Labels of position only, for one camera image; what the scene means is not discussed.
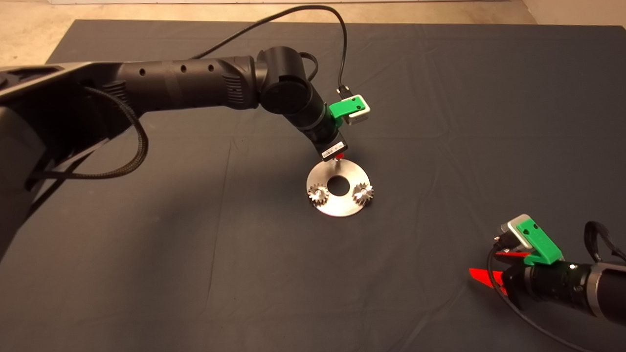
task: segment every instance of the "metal disc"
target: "metal disc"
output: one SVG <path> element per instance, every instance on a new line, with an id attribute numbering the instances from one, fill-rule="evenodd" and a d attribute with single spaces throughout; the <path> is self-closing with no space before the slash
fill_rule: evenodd
<path id="1" fill-rule="evenodd" d="M 369 178 L 360 166 L 350 160 L 332 159 L 315 165 L 307 178 L 307 190 L 317 184 L 328 188 L 328 180 L 335 176 L 343 176 L 350 183 L 350 190 L 344 195 L 330 193 L 328 201 L 323 205 L 315 206 L 315 208 L 327 215 L 336 217 L 356 214 L 363 209 L 363 205 L 357 204 L 352 199 L 352 190 L 358 184 L 369 184 Z"/>

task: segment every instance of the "sticker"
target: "sticker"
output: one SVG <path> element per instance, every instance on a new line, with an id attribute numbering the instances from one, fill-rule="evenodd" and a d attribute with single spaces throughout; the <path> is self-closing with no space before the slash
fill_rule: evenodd
<path id="1" fill-rule="evenodd" d="M 325 152 L 322 153 L 322 158 L 327 158 L 329 155 L 336 153 L 341 148 L 345 147 L 344 142 L 339 142 L 332 147 L 328 148 Z"/>

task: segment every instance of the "cable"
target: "cable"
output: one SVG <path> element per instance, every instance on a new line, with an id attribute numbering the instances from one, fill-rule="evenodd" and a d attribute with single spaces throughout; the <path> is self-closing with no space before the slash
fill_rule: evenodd
<path id="1" fill-rule="evenodd" d="M 120 177 L 124 175 L 128 175 L 129 173 L 135 171 L 141 163 L 146 159 L 148 155 L 148 135 L 146 131 L 144 131 L 139 119 L 135 115 L 133 109 L 128 106 L 125 102 L 121 101 L 117 97 L 106 93 L 104 91 L 98 90 L 96 88 L 83 87 L 86 91 L 98 95 L 102 98 L 109 99 L 113 103 L 117 104 L 126 118 L 137 130 L 137 137 L 139 139 L 137 153 L 135 156 L 124 166 L 116 168 L 113 171 L 103 172 L 103 173 L 73 173 L 72 170 L 69 171 L 40 171 L 33 172 L 31 174 L 32 179 L 57 179 L 57 180 L 66 180 L 66 179 L 75 179 L 75 180 L 104 180 L 104 179 L 113 179 L 115 177 Z"/>
<path id="2" fill-rule="evenodd" d="M 341 15 L 337 12 L 337 10 L 335 10 L 334 8 L 330 7 L 330 6 L 326 6 L 326 5 L 301 5 L 301 6 L 296 6 L 294 8 L 290 8 L 290 9 L 286 9 L 285 11 L 281 11 L 277 14 L 273 14 L 271 16 L 268 16 L 266 18 L 262 18 L 256 22 L 254 22 L 253 24 L 251 24 L 250 26 L 247 26 L 239 31 L 237 31 L 234 34 L 231 34 L 228 38 L 222 40 L 221 42 L 217 43 L 215 46 L 213 46 L 212 48 L 205 50 L 203 52 L 201 52 L 200 54 L 194 55 L 192 56 L 190 59 L 201 59 L 203 57 L 205 57 L 206 55 L 213 53 L 215 50 L 218 50 L 219 48 L 221 48 L 222 46 L 228 44 L 229 42 L 231 42 L 233 39 L 239 37 L 240 35 L 260 26 L 261 24 L 264 23 L 268 23 L 270 21 L 273 21 L 277 18 L 281 18 L 282 16 L 285 16 L 287 14 L 290 13 L 294 13 L 297 11 L 303 11 L 303 10 L 324 10 L 324 11 L 330 11 L 332 12 L 337 19 L 339 20 L 339 24 L 341 25 L 341 31 L 343 32 L 343 39 L 344 39 L 344 44 L 342 47 L 342 52 L 341 52 L 341 63 L 339 65 L 339 74 L 337 76 L 337 84 L 338 84 L 338 89 L 342 90 L 342 88 L 345 88 L 345 86 L 343 85 L 343 83 L 341 83 L 341 76 L 344 73 L 344 65 L 346 63 L 346 51 L 347 51 L 347 46 L 348 46 L 348 34 L 347 34 L 347 30 L 346 30 L 346 24 L 344 23 L 344 19 L 341 17 Z"/>
<path id="3" fill-rule="evenodd" d="M 300 57 L 303 59 L 309 59 L 311 61 L 313 61 L 313 65 L 315 65 L 315 68 L 313 69 L 313 72 L 311 72 L 311 74 L 309 75 L 309 77 L 307 78 L 307 80 L 312 81 L 313 78 L 315 78 L 315 75 L 317 74 L 317 70 L 319 69 L 319 63 L 317 62 L 317 58 L 311 54 L 311 53 L 307 53 L 306 51 L 301 51 L 300 52 Z"/>
<path id="4" fill-rule="evenodd" d="M 520 317 L 522 320 L 524 320 L 525 322 L 527 322 L 530 326 L 532 326 L 533 328 L 535 328 L 537 331 L 539 331 L 540 333 L 544 334 L 545 336 L 548 336 L 549 338 L 553 339 L 554 341 L 561 343 L 564 346 L 567 346 L 575 351 L 578 352 L 592 352 L 589 349 L 586 348 L 582 348 L 576 344 L 573 344 L 569 341 L 566 341 L 556 335 L 554 335 L 553 333 L 547 331 L 546 329 L 542 328 L 541 326 L 537 325 L 534 321 L 532 321 L 529 317 L 527 317 L 524 313 L 522 313 L 508 298 L 506 298 L 506 296 L 502 293 L 502 290 L 500 289 L 501 286 L 496 282 L 496 278 L 493 276 L 493 269 L 492 269 L 492 264 L 493 264 L 493 256 L 496 254 L 496 252 L 498 251 L 498 248 L 496 246 L 494 246 L 493 248 L 491 248 L 491 250 L 489 251 L 489 256 L 487 257 L 487 275 L 489 275 L 489 280 L 491 281 L 491 284 L 493 285 L 493 289 L 496 291 L 496 293 L 498 294 L 498 297 L 500 297 L 500 299 L 502 299 L 502 301 L 504 303 L 506 303 L 507 306 L 509 306 L 509 308 L 511 308 L 511 310 L 513 312 L 515 312 L 515 314 L 517 314 L 518 317 Z"/>
<path id="5" fill-rule="evenodd" d="M 585 248 L 587 248 L 587 252 L 589 252 L 593 261 L 596 263 L 602 262 L 602 258 L 598 253 L 598 235 L 611 250 L 611 255 L 626 261 L 626 254 L 613 243 L 607 227 L 597 221 L 588 221 L 585 224 Z"/>
<path id="6" fill-rule="evenodd" d="M 65 172 L 72 172 L 74 170 L 76 170 L 76 168 L 82 164 L 88 156 L 90 156 L 91 153 L 85 155 L 82 158 L 79 158 L 78 160 L 74 161 L 73 163 L 71 163 L 67 169 L 65 169 Z M 28 209 L 28 214 L 26 214 L 26 220 L 28 220 L 38 209 L 39 207 L 48 200 L 48 198 L 50 198 L 50 196 L 59 189 L 59 187 L 61 187 L 61 185 L 63 185 L 63 183 L 65 182 L 66 179 L 57 179 L 55 180 L 50 187 L 48 187 L 34 202 L 33 204 L 31 204 L 30 209 Z"/>

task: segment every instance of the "gear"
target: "gear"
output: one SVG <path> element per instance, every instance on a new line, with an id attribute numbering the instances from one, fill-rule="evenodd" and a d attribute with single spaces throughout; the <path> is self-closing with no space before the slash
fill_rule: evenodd
<path id="1" fill-rule="evenodd" d="M 315 184 L 309 188 L 309 200 L 314 206 L 324 205 L 328 200 L 328 189 L 321 184 Z"/>
<path id="2" fill-rule="evenodd" d="M 356 204 L 366 205 L 374 198 L 374 187 L 370 184 L 362 183 L 354 187 L 352 191 L 352 199 Z"/>

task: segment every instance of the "circular hole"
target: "circular hole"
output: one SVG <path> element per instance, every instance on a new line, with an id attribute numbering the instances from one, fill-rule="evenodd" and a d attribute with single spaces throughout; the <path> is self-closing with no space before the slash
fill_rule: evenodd
<path id="1" fill-rule="evenodd" d="M 328 180 L 328 191 L 334 195 L 344 195 L 350 190 L 350 182 L 343 176 L 333 176 Z"/>

